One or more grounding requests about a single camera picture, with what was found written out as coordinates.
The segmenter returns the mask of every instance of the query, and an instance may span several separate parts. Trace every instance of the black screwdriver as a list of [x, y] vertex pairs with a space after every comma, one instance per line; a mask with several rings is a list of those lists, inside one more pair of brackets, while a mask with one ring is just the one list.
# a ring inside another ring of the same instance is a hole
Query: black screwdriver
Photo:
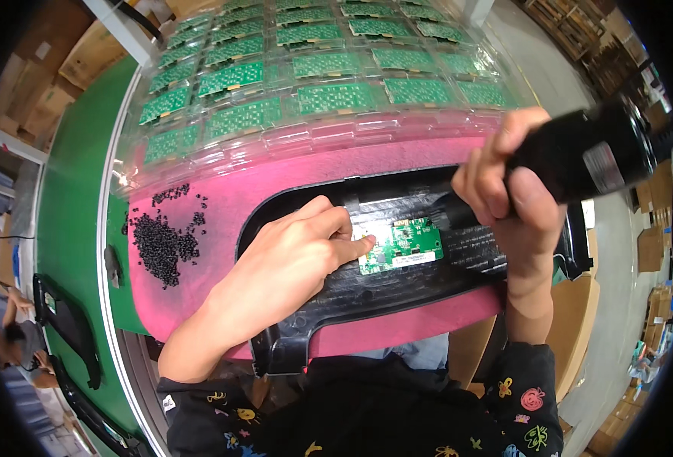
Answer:
[[[579, 202], [649, 178], [672, 146], [672, 122], [653, 133], [638, 107], [617, 96], [528, 133], [507, 161], [505, 184], [512, 170], [527, 167], [558, 203]], [[436, 200], [429, 213], [441, 230], [479, 225], [472, 209], [453, 192]], [[510, 216], [515, 216], [513, 208]]]

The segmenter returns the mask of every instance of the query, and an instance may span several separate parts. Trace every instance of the person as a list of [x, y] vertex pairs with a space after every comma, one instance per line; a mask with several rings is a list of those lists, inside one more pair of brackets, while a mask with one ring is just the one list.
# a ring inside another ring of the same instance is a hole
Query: person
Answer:
[[507, 256], [507, 333], [482, 398], [452, 388], [445, 370], [385, 358], [315, 358], [297, 401], [265, 415], [238, 385], [208, 379], [225, 351], [291, 315], [340, 265], [366, 254], [349, 214], [326, 197], [266, 224], [204, 304], [171, 334], [159, 357], [158, 393], [173, 455], [552, 455], [562, 452], [554, 356], [552, 255], [565, 208], [529, 169], [505, 162], [549, 119], [536, 107], [506, 114], [452, 179]]
[[58, 387], [42, 329], [31, 320], [15, 321], [18, 310], [27, 312], [34, 305], [22, 297], [17, 288], [9, 288], [8, 291], [7, 308], [0, 329], [0, 369], [15, 366], [38, 389]]

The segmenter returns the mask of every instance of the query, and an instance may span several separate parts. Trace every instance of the cartoon print shirt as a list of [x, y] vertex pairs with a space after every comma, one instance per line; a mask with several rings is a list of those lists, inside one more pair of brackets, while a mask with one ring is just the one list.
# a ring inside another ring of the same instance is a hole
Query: cartoon print shirt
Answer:
[[232, 379], [162, 378], [158, 393], [175, 457], [561, 455], [550, 348], [508, 344], [489, 373], [477, 398], [445, 370], [415, 371], [395, 354], [314, 359], [305, 392], [270, 415]]

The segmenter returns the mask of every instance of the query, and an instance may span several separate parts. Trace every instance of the plastic blister packaging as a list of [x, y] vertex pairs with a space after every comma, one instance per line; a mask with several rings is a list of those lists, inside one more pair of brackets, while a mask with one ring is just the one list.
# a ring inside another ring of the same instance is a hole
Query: plastic blister packaging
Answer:
[[142, 71], [128, 106], [113, 191], [159, 192], [264, 161], [475, 134], [498, 123], [497, 110], [533, 104], [512, 63], [453, 8], [231, 0], [165, 24], [167, 49]]

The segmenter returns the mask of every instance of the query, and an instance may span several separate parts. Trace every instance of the blue jeans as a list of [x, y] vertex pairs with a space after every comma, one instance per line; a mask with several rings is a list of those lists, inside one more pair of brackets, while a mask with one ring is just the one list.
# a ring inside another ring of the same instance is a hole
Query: blue jeans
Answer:
[[381, 359], [395, 352], [414, 370], [440, 370], [448, 362], [448, 334], [432, 336], [412, 343], [371, 351], [356, 352], [356, 357]]

